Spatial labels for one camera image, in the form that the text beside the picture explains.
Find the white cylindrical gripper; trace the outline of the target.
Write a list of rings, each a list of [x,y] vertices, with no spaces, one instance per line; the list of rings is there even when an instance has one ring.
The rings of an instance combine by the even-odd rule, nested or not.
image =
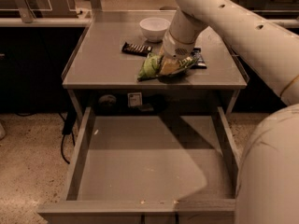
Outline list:
[[[168,76],[179,69],[179,60],[188,57],[195,46],[195,41],[181,42],[175,39],[169,31],[163,38],[163,44],[160,47],[159,55],[166,56],[162,59],[162,66],[159,71],[160,76]]]

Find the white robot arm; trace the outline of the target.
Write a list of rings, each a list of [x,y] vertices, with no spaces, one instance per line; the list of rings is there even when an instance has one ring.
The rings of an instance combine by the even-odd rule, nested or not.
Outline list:
[[[176,0],[166,56],[190,55],[211,27],[286,104],[255,129],[239,164],[235,224],[299,224],[299,36],[232,0]]]

